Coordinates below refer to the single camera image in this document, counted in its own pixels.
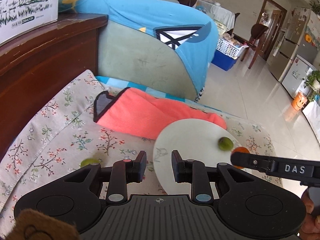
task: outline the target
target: tiled floor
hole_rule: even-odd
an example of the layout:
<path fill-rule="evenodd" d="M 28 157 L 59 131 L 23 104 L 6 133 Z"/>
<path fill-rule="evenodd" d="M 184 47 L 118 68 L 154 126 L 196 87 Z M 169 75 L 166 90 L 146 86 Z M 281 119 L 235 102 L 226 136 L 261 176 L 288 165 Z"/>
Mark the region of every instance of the tiled floor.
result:
<path fill-rule="evenodd" d="M 269 132 L 279 157 L 320 161 L 318 141 L 301 111 L 291 107 L 292 98 L 258 58 L 252 69 L 238 62 L 229 71 L 211 65 L 201 104 L 260 123 Z M 305 187 L 283 179 L 284 188 L 301 196 Z"/>

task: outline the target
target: blue box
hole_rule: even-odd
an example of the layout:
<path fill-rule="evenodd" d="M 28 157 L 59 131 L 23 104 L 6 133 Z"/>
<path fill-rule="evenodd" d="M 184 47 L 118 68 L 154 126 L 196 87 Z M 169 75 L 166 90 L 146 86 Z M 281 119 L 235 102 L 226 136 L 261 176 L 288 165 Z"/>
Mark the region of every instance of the blue box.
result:
<path fill-rule="evenodd" d="M 214 58 L 211 61 L 212 64 L 222 68 L 225 71 L 228 71 L 233 65 L 237 62 L 238 59 L 233 59 L 222 52 L 216 50 Z"/>

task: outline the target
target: wooden table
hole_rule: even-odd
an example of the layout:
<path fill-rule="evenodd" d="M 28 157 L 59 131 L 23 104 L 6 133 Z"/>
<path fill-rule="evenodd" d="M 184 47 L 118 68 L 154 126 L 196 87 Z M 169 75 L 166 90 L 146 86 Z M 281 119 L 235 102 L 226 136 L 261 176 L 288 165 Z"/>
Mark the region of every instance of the wooden table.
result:
<path fill-rule="evenodd" d="M 66 83 L 98 67 L 99 28 L 108 17 L 63 14 L 0 47 L 0 160 L 29 120 Z"/>

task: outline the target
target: human hand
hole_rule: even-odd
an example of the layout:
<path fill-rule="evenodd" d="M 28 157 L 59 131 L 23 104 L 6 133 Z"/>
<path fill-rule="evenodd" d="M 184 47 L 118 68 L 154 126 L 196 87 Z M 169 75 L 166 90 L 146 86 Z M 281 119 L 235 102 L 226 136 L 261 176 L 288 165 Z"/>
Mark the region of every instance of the human hand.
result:
<path fill-rule="evenodd" d="M 306 206 L 307 214 L 299 231 L 302 240 L 320 240 L 320 215 L 314 218 L 311 213 L 314 209 L 313 201 L 309 198 L 308 190 L 301 197 Z"/>

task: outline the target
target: round plate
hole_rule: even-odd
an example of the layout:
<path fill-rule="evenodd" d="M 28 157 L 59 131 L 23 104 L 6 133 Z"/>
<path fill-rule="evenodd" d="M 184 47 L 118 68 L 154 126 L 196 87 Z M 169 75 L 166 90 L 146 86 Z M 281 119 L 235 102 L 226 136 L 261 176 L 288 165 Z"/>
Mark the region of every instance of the round plate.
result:
<path fill-rule="evenodd" d="M 167 194 L 191 194 L 191 184 L 174 181 L 171 152 L 178 150 L 183 160 L 194 159 L 208 167 L 216 167 L 221 162 L 231 163 L 231 151 L 222 151 L 218 147 L 221 137 L 230 138 L 234 149 L 241 146 L 229 132 L 201 119 L 179 120 L 161 131 L 153 148 L 153 165 Z M 211 183 L 211 188 L 214 198 L 219 198 L 214 182 Z"/>

